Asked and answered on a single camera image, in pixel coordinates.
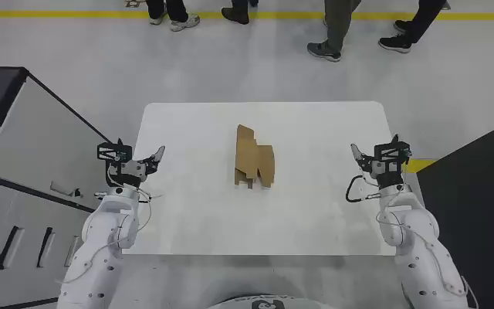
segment cardboard box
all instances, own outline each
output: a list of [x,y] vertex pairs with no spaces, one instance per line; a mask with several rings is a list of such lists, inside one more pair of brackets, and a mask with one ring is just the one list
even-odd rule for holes
[[235,184],[252,183],[257,177],[263,187],[271,188],[275,181],[275,155],[270,145],[257,145],[254,130],[239,124],[237,127],[237,153],[235,156]]

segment white table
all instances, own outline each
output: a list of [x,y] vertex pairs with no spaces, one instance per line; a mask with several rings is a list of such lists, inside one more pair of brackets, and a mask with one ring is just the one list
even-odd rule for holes
[[[271,189],[234,185],[238,124],[271,144]],[[150,104],[134,158],[166,145],[142,188],[164,197],[126,254],[394,255],[374,217],[376,200],[350,204],[359,169],[350,143],[374,153],[391,134],[375,102]],[[375,192],[356,182],[353,195]],[[147,219],[145,204],[140,221]]]

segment floor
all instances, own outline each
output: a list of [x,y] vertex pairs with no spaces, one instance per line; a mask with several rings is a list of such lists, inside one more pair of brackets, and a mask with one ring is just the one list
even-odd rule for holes
[[[217,12],[229,1],[185,3],[191,12]],[[494,12],[490,0],[450,4],[453,12]],[[413,12],[416,5],[376,0],[359,12]],[[0,11],[123,6],[3,0]],[[259,11],[322,12],[323,4],[265,0]],[[494,21],[437,21],[401,55],[377,45],[394,35],[390,21],[356,20],[336,64],[306,51],[308,42],[325,39],[319,19],[256,19],[249,26],[203,19],[179,33],[144,19],[0,19],[0,29],[0,66],[26,66],[106,136],[128,144],[147,104],[172,101],[375,100],[415,158],[441,158],[494,129]],[[201,308],[260,291],[339,308],[406,307],[389,258],[141,256],[126,263],[112,308]]]

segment yellow stripe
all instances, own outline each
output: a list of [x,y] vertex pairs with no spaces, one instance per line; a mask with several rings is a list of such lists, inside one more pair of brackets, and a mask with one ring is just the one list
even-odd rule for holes
[[[199,12],[203,19],[222,19],[220,12]],[[253,19],[321,19],[322,12],[252,12]],[[411,19],[414,13],[356,12],[355,20]],[[145,19],[145,11],[0,11],[0,18],[17,19]],[[494,13],[441,13],[439,20],[492,21]]]
[[408,162],[407,173],[417,173],[436,161],[431,159],[411,159]]

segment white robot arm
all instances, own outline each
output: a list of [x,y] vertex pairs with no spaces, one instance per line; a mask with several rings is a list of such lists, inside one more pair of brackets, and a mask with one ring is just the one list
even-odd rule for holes
[[84,244],[74,254],[62,282],[58,309],[110,306],[122,271],[122,249],[131,248],[137,232],[147,224],[139,228],[137,210],[141,194],[148,204],[151,197],[138,188],[139,184],[156,172],[163,153],[164,146],[147,159],[132,161],[132,148],[121,141],[98,146],[99,158],[107,161],[107,182],[112,188],[108,193],[95,194],[103,201],[84,223]]
[[[449,251],[438,240],[435,217],[401,177],[401,165],[411,156],[410,146],[395,136],[390,144],[375,146],[374,157],[361,153],[354,144],[351,148],[362,171],[377,179],[379,192],[365,199],[379,199],[381,210],[376,220],[384,241],[396,247],[394,261],[412,308],[468,308],[468,284],[464,286]],[[350,199],[349,191],[348,202],[365,200]]]

